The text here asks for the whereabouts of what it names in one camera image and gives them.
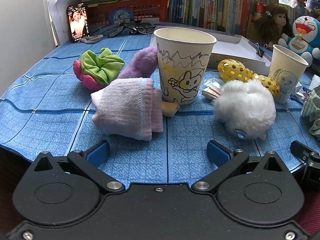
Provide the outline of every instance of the cup rim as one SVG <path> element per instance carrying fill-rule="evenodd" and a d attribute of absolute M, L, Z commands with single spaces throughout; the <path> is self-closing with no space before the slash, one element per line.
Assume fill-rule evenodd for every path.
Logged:
<path fill-rule="evenodd" d="M 201 33 L 205 33 L 207 35 L 210 35 L 213 37 L 213 41 L 211 42 L 193 42 L 193 41 L 179 41 L 179 40 L 175 40 L 175 39 L 169 39 L 169 38 L 165 38 L 165 37 L 162 37 L 160 36 L 159 34 L 157 34 L 157 32 L 159 30 L 162 30 L 162 29 L 184 29 L 184 30 L 192 30 L 192 31 L 196 31 L 196 32 L 201 32 Z M 216 44 L 217 43 L 217 38 L 213 35 L 211 35 L 210 33 L 206 33 L 206 32 L 203 32 L 203 31 L 200 31 L 200 30 L 196 30 L 196 29 L 191 29 L 191 28 L 181 28 L 181 27 L 165 27 L 165 28 L 160 28 L 160 29 L 157 29 L 153 32 L 153 34 L 158 37 L 158 38 L 161 38 L 161 39 L 164 39 L 164 40 L 167 40 L 167 41 L 175 41 L 175 42 L 181 42 L 181 43 L 189 43 L 189 44 L 204 44 L 204 45 L 208 45 L 208 44 Z"/>
<path fill-rule="evenodd" d="M 280 45 L 273 45 L 273 48 L 279 50 L 282 53 L 285 53 L 291 59 L 293 59 L 293 60 L 295 60 L 295 61 L 297 61 L 297 62 L 299 62 L 299 63 L 301 63 L 303 65 L 306 65 L 307 67 L 309 66 L 309 63 L 303 57 L 299 56 L 297 53 L 293 52 L 292 50 L 289 50 L 289 49 L 287 49 L 285 47 L 282 47 Z M 295 54 L 295 56 L 299 57 L 299 60 L 294 58 L 294 57 L 292 57 L 291 56 L 292 54 Z"/>

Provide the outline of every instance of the purple plush toy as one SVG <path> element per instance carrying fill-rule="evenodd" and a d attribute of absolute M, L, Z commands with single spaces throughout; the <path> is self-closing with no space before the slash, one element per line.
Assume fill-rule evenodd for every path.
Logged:
<path fill-rule="evenodd" d="M 118 78 L 148 78 L 158 66 L 157 48 L 139 50 Z"/>

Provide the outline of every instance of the blue and white plush toy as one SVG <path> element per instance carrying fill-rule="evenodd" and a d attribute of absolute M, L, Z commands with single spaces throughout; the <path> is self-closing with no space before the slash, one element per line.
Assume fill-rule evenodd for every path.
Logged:
<path fill-rule="evenodd" d="M 292 26 L 294 38 L 282 34 L 278 45 L 303 57 L 311 66 L 320 63 L 320 22 L 311 16 L 301 16 Z"/>

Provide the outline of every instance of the blue gripper pad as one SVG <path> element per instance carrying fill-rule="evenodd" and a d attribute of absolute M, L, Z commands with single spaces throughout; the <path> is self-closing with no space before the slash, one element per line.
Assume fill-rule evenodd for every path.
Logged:
<path fill-rule="evenodd" d="M 87 153 L 85 159 L 97 168 L 109 158 L 110 154 L 110 146 L 107 141 L 103 141 L 99 144 L 100 145 L 96 145 L 85 152 Z"/>
<path fill-rule="evenodd" d="M 217 143 L 214 140 L 210 140 L 207 144 L 207 156 L 218 168 L 231 160 L 232 152 Z"/>

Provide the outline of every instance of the yellow sequin object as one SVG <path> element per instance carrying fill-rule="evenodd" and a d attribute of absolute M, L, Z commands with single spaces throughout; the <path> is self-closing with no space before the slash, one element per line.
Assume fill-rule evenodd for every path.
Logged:
<path fill-rule="evenodd" d="M 252 79 L 260 80 L 262 85 L 268 89 L 274 97 L 279 96 L 280 87 L 273 79 L 259 74 L 253 74 Z"/>
<path fill-rule="evenodd" d="M 247 82 L 252 78 L 253 72 L 247 69 L 240 61 L 234 59 L 224 59 L 218 64 L 220 77 L 224 82 L 230 80 L 241 80 Z"/>

